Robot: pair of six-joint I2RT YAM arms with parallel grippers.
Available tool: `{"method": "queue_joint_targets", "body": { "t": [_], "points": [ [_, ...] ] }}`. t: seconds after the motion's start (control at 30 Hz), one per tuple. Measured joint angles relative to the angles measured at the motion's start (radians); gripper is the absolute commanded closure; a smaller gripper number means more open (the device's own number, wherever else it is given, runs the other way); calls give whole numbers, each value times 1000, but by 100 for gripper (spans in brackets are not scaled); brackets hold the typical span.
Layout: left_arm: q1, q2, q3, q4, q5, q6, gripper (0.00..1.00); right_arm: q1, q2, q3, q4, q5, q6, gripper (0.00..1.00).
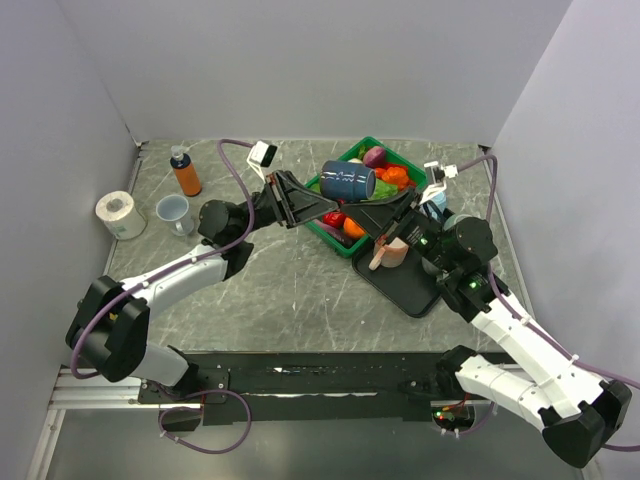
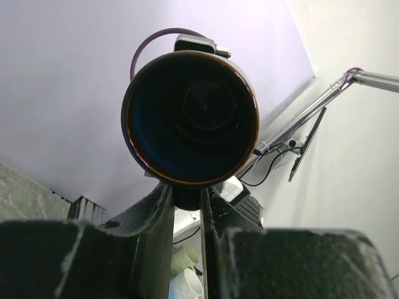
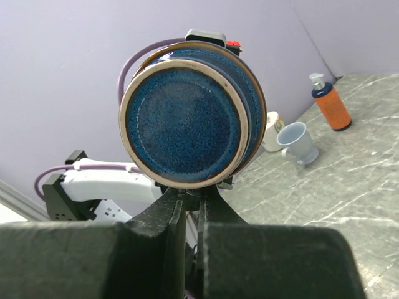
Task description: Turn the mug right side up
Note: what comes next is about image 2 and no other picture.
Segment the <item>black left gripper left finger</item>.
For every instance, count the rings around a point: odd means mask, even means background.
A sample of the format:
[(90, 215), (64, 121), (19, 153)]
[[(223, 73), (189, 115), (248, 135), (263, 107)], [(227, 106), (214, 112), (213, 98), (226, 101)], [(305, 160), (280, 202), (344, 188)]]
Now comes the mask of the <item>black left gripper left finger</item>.
[(2, 298), (167, 298), (171, 187), (100, 226), (89, 221), (1, 222)]

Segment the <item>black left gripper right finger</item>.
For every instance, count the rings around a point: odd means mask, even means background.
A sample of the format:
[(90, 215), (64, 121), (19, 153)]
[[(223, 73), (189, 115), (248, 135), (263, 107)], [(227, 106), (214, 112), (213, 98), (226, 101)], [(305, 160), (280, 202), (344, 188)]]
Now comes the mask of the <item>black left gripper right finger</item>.
[(380, 254), (356, 230), (262, 228), (201, 193), (206, 298), (395, 298)]

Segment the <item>dark blue glazed mug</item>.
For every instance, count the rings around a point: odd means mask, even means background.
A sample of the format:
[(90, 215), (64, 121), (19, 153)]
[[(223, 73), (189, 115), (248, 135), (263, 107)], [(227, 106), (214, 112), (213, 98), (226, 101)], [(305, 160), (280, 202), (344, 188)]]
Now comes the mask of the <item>dark blue glazed mug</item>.
[(234, 176), (251, 157), (259, 108), (235, 63), (182, 50), (153, 59), (133, 76), (121, 126), (136, 162), (172, 187), (176, 207), (195, 211), (202, 190)]

